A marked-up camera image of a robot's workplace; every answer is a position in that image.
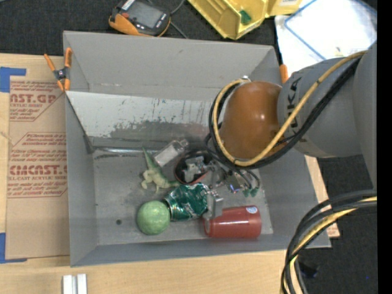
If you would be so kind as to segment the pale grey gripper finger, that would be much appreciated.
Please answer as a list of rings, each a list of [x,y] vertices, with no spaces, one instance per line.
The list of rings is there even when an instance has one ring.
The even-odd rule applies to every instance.
[[[206,195],[207,207],[202,218],[205,220],[215,219],[222,215],[224,199],[216,192],[209,191]]]
[[[153,158],[158,166],[164,167],[173,162],[175,159],[181,157],[188,146],[189,142],[186,139],[173,140],[161,150],[156,152],[153,155]]]

